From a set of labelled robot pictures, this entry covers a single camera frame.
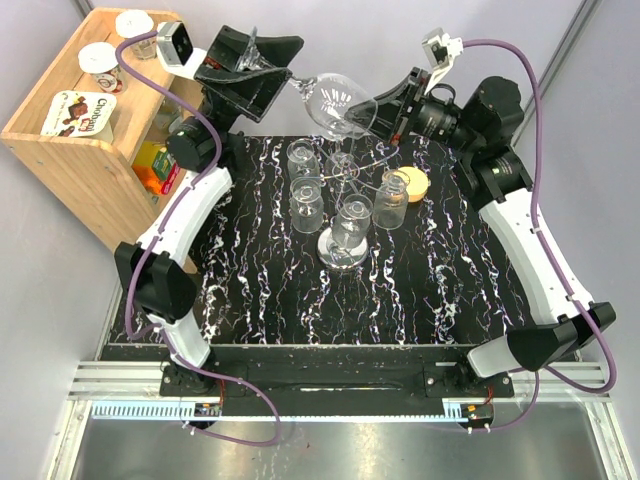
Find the ribbed glass goblet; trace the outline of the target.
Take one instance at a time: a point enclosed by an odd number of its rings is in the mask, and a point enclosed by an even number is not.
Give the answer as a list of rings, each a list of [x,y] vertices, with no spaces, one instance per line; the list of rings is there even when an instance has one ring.
[[[287,167],[291,180],[299,177],[319,177],[319,160],[312,143],[305,139],[293,141],[287,147]]]

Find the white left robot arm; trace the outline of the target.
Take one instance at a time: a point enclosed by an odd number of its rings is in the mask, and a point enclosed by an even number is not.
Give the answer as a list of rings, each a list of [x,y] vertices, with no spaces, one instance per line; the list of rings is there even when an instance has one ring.
[[[200,86],[198,106],[150,80],[123,58],[126,48],[144,40],[156,43],[162,68]],[[224,25],[206,50],[193,46],[181,21],[122,41],[119,66],[130,76],[179,104],[190,116],[166,140],[185,176],[169,203],[135,243],[122,242],[114,258],[126,291],[125,329],[130,339],[136,307],[163,335],[172,361],[184,367],[182,383],[195,395],[216,386],[217,372],[206,362],[208,342],[193,312],[197,287],[185,272],[189,250],[213,207],[230,190],[232,172],[244,150],[244,136],[230,129],[244,116],[260,122],[288,80],[290,62],[303,48],[299,36],[264,37]]]

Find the clear smooth wine glass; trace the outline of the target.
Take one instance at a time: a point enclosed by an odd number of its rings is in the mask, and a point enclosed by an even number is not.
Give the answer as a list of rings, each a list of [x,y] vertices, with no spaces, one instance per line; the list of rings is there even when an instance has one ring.
[[[352,154],[335,152],[324,163],[325,182],[332,194],[355,193],[357,191],[356,179],[359,168]]]

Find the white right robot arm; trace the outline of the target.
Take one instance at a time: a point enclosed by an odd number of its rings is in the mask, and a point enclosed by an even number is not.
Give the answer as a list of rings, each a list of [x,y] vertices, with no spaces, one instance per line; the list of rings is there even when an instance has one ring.
[[[616,319],[571,272],[541,211],[532,206],[533,181],[511,146],[524,118],[518,85],[500,76],[481,81],[463,107],[434,95],[430,74],[413,69],[396,87],[359,100],[346,120],[392,145],[418,135],[458,154],[454,180],[502,245],[524,289],[533,326],[474,347],[454,375],[468,396],[491,377],[537,371],[593,342]]]

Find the chrome wine glass rack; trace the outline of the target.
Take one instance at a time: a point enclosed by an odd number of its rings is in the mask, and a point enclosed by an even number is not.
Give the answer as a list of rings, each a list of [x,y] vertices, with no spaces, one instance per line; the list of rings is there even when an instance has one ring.
[[[407,174],[382,174],[376,187],[359,179],[363,168],[353,154],[337,151],[321,160],[309,140],[295,140],[286,150],[290,177],[290,215],[296,231],[319,232],[320,261],[348,271],[366,259],[371,225],[387,230],[402,225],[408,204]]]

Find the patterned glass goblet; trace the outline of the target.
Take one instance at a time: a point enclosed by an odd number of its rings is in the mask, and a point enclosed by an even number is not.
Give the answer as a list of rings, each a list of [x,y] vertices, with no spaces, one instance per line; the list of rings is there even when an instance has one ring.
[[[394,230],[403,224],[409,203],[409,184],[409,176],[399,169],[389,170],[382,175],[372,214],[377,227]]]

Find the clear patterned short goblet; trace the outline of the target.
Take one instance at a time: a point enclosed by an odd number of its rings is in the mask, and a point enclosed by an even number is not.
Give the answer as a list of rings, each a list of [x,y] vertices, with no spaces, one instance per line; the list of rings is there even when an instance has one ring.
[[[322,225],[324,202],[321,186],[311,177],[296,178],[290,187],[290,212],[295,230],[301,233],[316,232]]]

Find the frosted short goblet front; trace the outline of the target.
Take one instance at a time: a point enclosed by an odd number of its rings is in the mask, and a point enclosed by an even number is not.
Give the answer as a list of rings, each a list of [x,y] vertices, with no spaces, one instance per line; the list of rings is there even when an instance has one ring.
[[[345,250],[359,246],[370,228],[372,213],[373,204],[368,197],[362,194],[347,196],[334,217],[332,240]]]

